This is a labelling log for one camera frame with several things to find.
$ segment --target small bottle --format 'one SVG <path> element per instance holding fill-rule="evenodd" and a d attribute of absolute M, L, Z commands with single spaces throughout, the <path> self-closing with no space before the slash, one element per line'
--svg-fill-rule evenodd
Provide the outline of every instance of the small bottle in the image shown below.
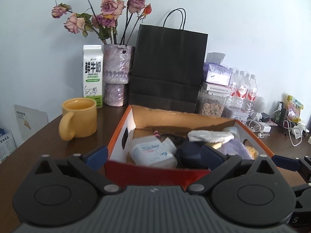
<path fill-rule="evenodd" d="M 231 75 L 231 79 L 229 82 L 229 87 L 231 89 L 231 92 L 229 96 L 227 97 L 227 101 L 226 101 L 227 107 L 234 106 L 234 99 L 235 99 L 235 93 L 236 93 L 236 78 L 235 78 L 236 69 L 229 68 L 229 71 L 232 73 L 232 75 Z"/>
<path fill-rule="evenodd" d="M 251 112 L 252 106 L 254 105 L 254 100 L 257 95 L 258 87 L 256 84 L 256 76 L 254 74 L 251 74 L 251 79 L 248 82 L 248 93 L 244 102 L 244 110 L 247 113 Z"/>
<path fill-rule="evenodd" d="M 240 76 L 238 78 L 237 89 L 235 93 L 235 106 L 238 108 L 243 107 L 244 99 L 246 98 L 248 83 L 245 79 L 246 72 L 240 71 Z"/>

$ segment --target purple package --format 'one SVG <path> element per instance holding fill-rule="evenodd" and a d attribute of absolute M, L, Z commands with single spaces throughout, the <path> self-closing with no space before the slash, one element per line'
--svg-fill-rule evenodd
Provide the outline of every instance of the purple package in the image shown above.
<path fill-rule="evenodd" d="M 216 63 L 204 63 L 202 80 L 207 83 L 228 86 L 232 73 L 222 65 Z"/>

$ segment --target dried rose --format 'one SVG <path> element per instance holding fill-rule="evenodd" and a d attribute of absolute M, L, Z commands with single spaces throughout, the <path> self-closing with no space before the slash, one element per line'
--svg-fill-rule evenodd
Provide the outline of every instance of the dried rose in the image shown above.
<path fill-rule="evenodd" d="M 67 22 L 64 23 L 64 27 L 71 33 L 77 34 L 80 30 L 84 30 L 85 18 L 77 18 L 76 13 L 72 13 L 70 17 L 68 17 Z"/>
<path fill-rule="evenodd" d="M 114 0 L 101 0 L 101 13 L 109 16 L 105 16 L 105 18 L 114 17 L 112 14 L 118 7 L 118 3 Z"/>
<path fill-rule="evenodd" d="M 145 8 L 144 8 L 144 11 L 142 12 L 142 14 L 144 16 L 147 16 L 151 13 L 152 9 L 151 9 L 151 4 L 149 3 Z"/>
<path fill-rule="evenodd" d="M 116 26 L 116 21 L 114 18 L 105 18 L 102 14 L 96 15 L 96 18 L 95 16 L 92 16 L 92 24 L 94 28 L 99 29 L 99 24 L 106 27 Z"/>
<path fill-rule="evenodd" d="M 128 11 L 130 13 L 139 13 L 143 8 L 145 8 L 146 0 L 129 0 L 128 1 Z"/>
<path fill-rule="evenodd" d="M 52 17 L 53 18 L 60 18 L 62 15 L 67 14 L 66 8 L 61 7 L 61 6 L 55 6 L 52 9 Z"/>
<path fill-rule="evenodd" d="M 117 4 L 118 4 L 117 8 L 116 8 L 115 11 L 112 13 L 112 15 L 114 16 L 114 19 L 115 19 L 115 20 L 117 20 L 118 17 L 119 17 L 120 15 L 122 15 L 122 11 L 123 11 L 123 9 L 125 8 L 125 6 L 124 6 L 124 1 L 122 1 L 122 0 L 117 0 Z"/>

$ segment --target purple glittery vase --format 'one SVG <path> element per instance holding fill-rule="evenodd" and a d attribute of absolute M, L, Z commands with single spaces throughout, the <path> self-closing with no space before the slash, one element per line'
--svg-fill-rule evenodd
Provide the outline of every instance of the purple glittery vase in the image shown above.
<path fill-rule="evenodd" d="M 127 84 L 107 84 L 104 90 L 104 103 L 121 107 L 128 103 L 128 85 Z"/>
<path fill-rule="evenodd" d="M 109 84 L 127 84 L 134 59 L 134 46 L 104 45 L 103 81 Z"/>

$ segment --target round joint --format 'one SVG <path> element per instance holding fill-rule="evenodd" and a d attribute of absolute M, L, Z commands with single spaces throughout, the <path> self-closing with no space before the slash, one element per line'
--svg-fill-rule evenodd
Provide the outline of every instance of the round joint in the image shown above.
<path fill-rule="evenodd" d="M 109 193 L 115 193 L 115 192 L 119 191 L 119 189 L 120 189 L 119 186 L 117 186 L 115 184 L 109 184 L 109 185 L 106 185 L 104 187 L 104 190 L 106 192 L 109 192 Z"/>
<path fill-rule="evenodd" d="M 202 184 L 192 184 L 189 186 L 189 190 L 193 192 L 201 192 L 204 190 L 204 186 Z"/>

